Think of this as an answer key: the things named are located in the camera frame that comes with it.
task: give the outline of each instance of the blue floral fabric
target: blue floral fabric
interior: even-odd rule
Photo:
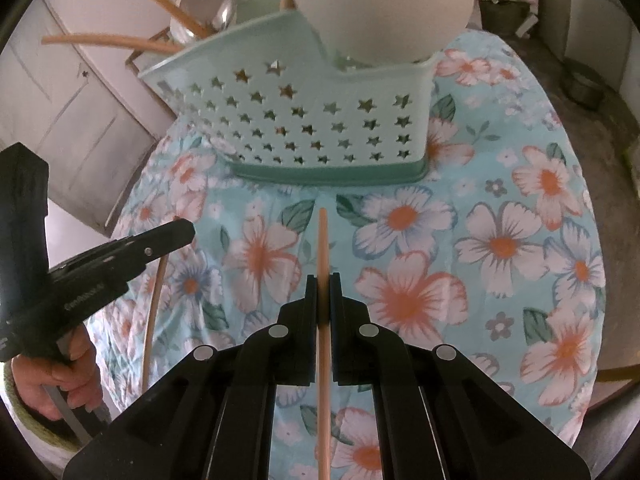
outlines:
[[[304,295],[318,210],[333,270],[373,321],[424,348],[456,346],[572,444],[588,406],[605,277],[591,200],[558,116],[500,39],[466,32],[440,54],[430,172],[403,186],[317,188],[233,176],[179,119],[151,156],[114,237],[174,216],[196,225],[170,256],[152,355],[157,381],[197,345],[240,344]],[[89,323],[116,404],[140,394],[157,264]],[[332,478],[381,479],[372,397],[334,388]],[[281,386],[271,475],[313,478],[316,389]]]

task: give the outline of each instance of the white cabinet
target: white cabinet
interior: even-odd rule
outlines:
[[[108,233],[120,199],[154,145],[34,0],[0,54],[0,145],[22,142],[49,163],[49,197]]]

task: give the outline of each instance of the metal ladle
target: metal ladle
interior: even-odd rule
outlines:
[[[214,34],[225,30],[234,22],[238,0],[177,0],[176,5]],[[174,18],[171,18],[170,30],[174,40],[183,45],[194,43],[198,39]]]

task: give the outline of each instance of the white flower print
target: white flower print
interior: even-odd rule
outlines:
[[[495,157],[505,168],[510,168],[518,163],[518,156],[511,148],[505,148]]]
[[[214,202],[213,204],[209,204],[209,207],[207,208],[207,211],[209,213],[209,217],[210,218],[213,218],[214,220],[218,220],[220,218],[220,215],[224,211],[224,209],[225,209],[225,207],[222,205],[222,202],[220,202],[220,200],[218,200],[217,202]]]
[[[453,187],[458,196],[466,196],[476,190],[476,181],[472,178],[461,178]]]
[[[505,202],[497,218],[487,204],[479,203],[466,217],[471,237],[455,245],[458,260],[466,264],[482,261],[480,277],[486,291],[510,298],[512,266],[526,280],[539,280],[546,273],[542,247],[526,241],[541,227],[540,217],[521,203]]]
[[[393,197],[370,194],[364,197],[362,214],[373,220],[353,235],[353,252],[359,258],[372,260],[391,245],[405,253],[419,250],[436,252],[435,230],[451,229],[455,210],[441,200],[431,201],[433,193],[426,187],[401,187]]]
[[[560,240],[545,242],[545,261],[549,271],[558,276],[554,283],[554,304],[558,308],[574,308],[582,303],[596,307],[596,289],[604,288],[602,254],[593,250],[591,237],[584,227],[565,219]]]
[[[293,446],[302,441],[300,426],[294,420],[290,422],[279,420],[276,423],[275,435],[277,439],[283,441],[287,446]]]

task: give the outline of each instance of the white wall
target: white wall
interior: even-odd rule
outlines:
[[[620,85],[620,95],[640,123],[640,32],[635,27],[632,28],[631,47]]]
[[[45,218],[44,225],[49,267],[109,241],[107,237],[87,227],[51,200],[48,203],[49,215]]]
[[[67,32],[104,32],[149,38],[169,24],[169,15],[151,0],[45,0]],[[156,138],[172,117],[124,66],[130,50],[80,46],[116,97]]]

